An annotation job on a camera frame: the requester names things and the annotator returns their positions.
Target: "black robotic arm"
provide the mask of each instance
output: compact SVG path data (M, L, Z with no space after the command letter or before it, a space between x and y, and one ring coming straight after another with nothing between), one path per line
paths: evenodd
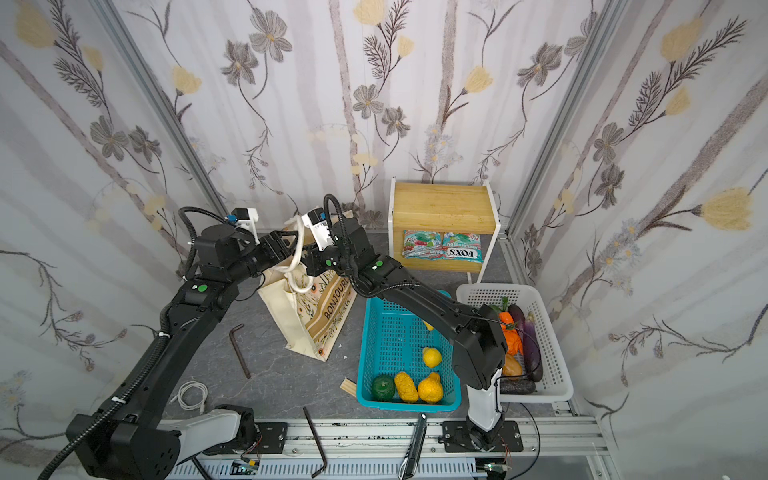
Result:
M329 225L329 202L340 214L336 199L326 195L325 208L304 216L316 240L303 248L301 261L306 265L307 274L318 276L326 270L335 270L349 276L361 296L379 296L404 306L453 344L452 366L463 383L479 392L493 389L506 352L504 336L493 310L488 306L476 309L458 303L420 283L399 262L377 254L356 220L339 215L339 221ZM190 211L203 213L205 210L192 207L180 210L194 242L186 276L192 276L197 269L195 253L200 272L185 280L173 300L163 308L158 337L113 396L93 415L77 415L71 421L66 432L70 443L39 478L49 478L72 452L94 477L165 478L169 466L202 450L190 450L190 445L197 445L199 439L191 444L186 439L187 447L182 451L185 438L181 431L158 428L168 399L197 348L237 297L237 285L293 255L295 243L291 244L289 239L296 242L298 236L295 231L276 230L257 240L250 231L237 226L247 213L245 209L236 209L229 221L205 212L221 224L206 228L197 237L185 214ZM218 439L208 446L223 443L237 449L250 445L255 436L253 411L236 406L217 408L239 415L239 425L224 439L229 442ZM479 423L487 424L479 431L488 443L503 422L498 409L493 408L492 413L489 410L489 415L492 417L486 419L487 422ZM476 419L470 418L470 423L471 428L477 428Z

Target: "allen key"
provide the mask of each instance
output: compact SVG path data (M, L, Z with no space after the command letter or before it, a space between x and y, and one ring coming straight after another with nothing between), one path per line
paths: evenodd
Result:
M243 367L243 373L245 373L245 378L250 378L250 370L248 369L248 365L245 364L245 359L243 358L243 354L240 353L240 347L237 346L237 340L235 340L235 332L245 326L244 323L241 323L240 325L234 327L232 330L230 330L230 342L232 342L232 348L235 349L235 355L237 355L237 359L240 361L240 366Z
M317 444L317 449L320 450L320 458L323 459L323 466L320 467L320 469L317 472L314 472L312 474L312 478L315 478L316 476L323 473L326 468L328 468L328 459L326 458L326 451L323 450L323 446L320 444L320 436L317 435L317 430L315 429L315 424L312 423L312 418L310 417L310 411L304 407L304 416L306 417L306 422L310 424L310 430L312 430L312 436L315 437L315 443Z

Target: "snack package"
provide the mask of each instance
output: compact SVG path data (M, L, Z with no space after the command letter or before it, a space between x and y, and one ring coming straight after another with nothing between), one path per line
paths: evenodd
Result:
M445 258L482 263L480 236L474 233L446 233L442 239Z
M438 258L445 258L442 254L440 233L404 230L403 235L403 257L421 258L425 260L437 260Z

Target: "marble floor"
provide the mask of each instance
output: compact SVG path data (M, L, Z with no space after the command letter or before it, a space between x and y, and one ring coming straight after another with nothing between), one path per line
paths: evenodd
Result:
M387 251L385 233L369 235L376 251ZM450 292L466 283L465 273L412 272L417 278L437 289ZM504 257L496 248L488 262L484 282L511 282ZM258 279L244 282L240 297L253 292ZM362 342L362 326L366 311L366 299L358 297L349 312L347 321L336 341L327 362L311 359L285 348L286 340L275 325L266 305L258 294L244 302L235 302L220 325L205 339L190 362L179 385L197 380L208 387L206 410L221 403L253 408L256 418L298 419L303 418L306 406L314 419L403 418L414 416L411 412L390 412L363 407L357 399L339 388L347 378L357 379L357 369ZM235 325L245 327L237 333L238 344L251 371L246 379L229 341L229 331ZM200 400L200 391L191 389L184 397L189 404ZM507 417L525 417L528 413L519 404L504 405ZM553 416L551 404L527 404L536 416ZM466 416L466 391L463 389L462 404L454 412L440 416ZM164 417L183 419L198 415L198 411L184 411L177 403L170 404Z

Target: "lemon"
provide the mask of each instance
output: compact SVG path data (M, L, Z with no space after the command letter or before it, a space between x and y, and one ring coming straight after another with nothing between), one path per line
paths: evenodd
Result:
M430 373L419 383L419 398L427 403L437 403L442 400L442 385L437 372Z
M424 365L428 366L430 369L434 369L436 366L440 365L440 362L442 362L440 351L431 346L424 347L422 354L424 356Z

